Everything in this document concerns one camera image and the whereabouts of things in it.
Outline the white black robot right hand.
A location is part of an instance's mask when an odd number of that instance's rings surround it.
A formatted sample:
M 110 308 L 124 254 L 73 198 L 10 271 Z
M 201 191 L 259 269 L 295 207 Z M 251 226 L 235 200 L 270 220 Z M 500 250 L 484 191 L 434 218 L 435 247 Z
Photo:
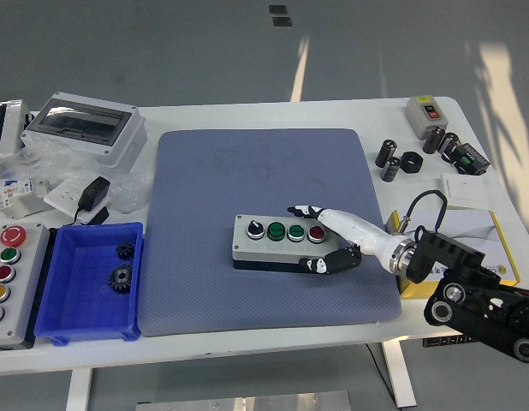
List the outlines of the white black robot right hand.
M 296 205 L 288 208 L 296 217 L 317 219 L 324 227 L 338 234 L 345 241 L 360 247 L 365 255 L 375 256 L 381 266 L 395 273 L 392 256 L 402 242 L 398 235 L 391 235 L 376 225 L 367 222 L 355 214 L 333 209 L 324 209 L 315 205 Z

